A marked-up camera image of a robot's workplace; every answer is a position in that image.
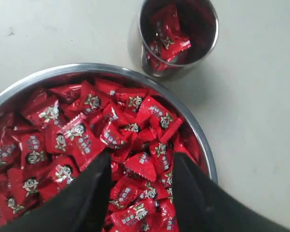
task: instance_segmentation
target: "metal bowl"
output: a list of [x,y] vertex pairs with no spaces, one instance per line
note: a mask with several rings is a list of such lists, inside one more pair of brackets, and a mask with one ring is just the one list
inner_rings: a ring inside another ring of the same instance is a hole
[[37,87],[54,87],[67,83],[79,82],[92,78],[92,74],[103,75],[107,79],[124,82],[128,86],[143,86],[156,91],[156,97],[160,97],[168,107],[172,107],[181,114],[186,122],[180,128],[184,131],[185,145],[195,156],[193,143],[198,141],[200,145],[199,165],[209,178],[218,182],[217,170],[208,141],[191,112],[169,90],[148,79],[146,76],[132,70],[107,64],[79,63],[68,64],[49,68],[36,72],[16,82],[0,93],[0,117],[8,112],[18,110],[28,99],[30,93]]

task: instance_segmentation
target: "white floor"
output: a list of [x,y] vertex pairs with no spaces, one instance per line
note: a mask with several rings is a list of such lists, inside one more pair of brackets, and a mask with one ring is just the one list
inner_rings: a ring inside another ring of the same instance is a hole
[[[60,64],[140,71],[128,50],[140,4],[0,0],[0,92]],[[216,49],[193,73],[165,85],[204,129],[220,185],[290,228],[290,0],[213,4],[221,25]]]

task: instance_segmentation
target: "metal cup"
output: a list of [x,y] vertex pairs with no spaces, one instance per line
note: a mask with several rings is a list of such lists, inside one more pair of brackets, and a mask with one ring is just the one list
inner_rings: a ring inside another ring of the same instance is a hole
[[[176,4],[181,30],[190,37],[191,48],[181,52],[169,63],[158,57],[149,47],[156,37],[150,16],[172,3]],[[139,14],[138,28],[142,39],[142,69],[155,79],[162,79],[179,69],[199,63],[213,50],[219,34],[218,17],[209,0],[145,0]],[[164,63],[167,68],[157,71],[151,65],[151,57]]]

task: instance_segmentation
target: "stainless steel bowl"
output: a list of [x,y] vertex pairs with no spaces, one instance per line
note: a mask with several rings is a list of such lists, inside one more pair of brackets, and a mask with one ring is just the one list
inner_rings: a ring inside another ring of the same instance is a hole
[[181,127],[181,130],[186,135],[186,145],[190,147],[190,152],[194,155],[191,147],[193,147],[193,143],[196,140],[198,141],[201,148],[199,164],[214,182],[218,182],[217,170],[208,141],[198,122],[187,107],[163,86],[138,72],[126,68],[107,64],[80,63],[62,65],[36,72],[16,82],[0,93],[0,117],[5,112],[17,110],[18,106],[26,101],[29,94],[36,87],[53,87],[73,83],[82,79],[88,79],[92,77],[93,73],[106,76],[109,79],[119,78],[120,81],[124,81],[130,86],[144,86],[155,90],[157,96],[165,99],[165,104],[173,107],[186,119],[185,124]]

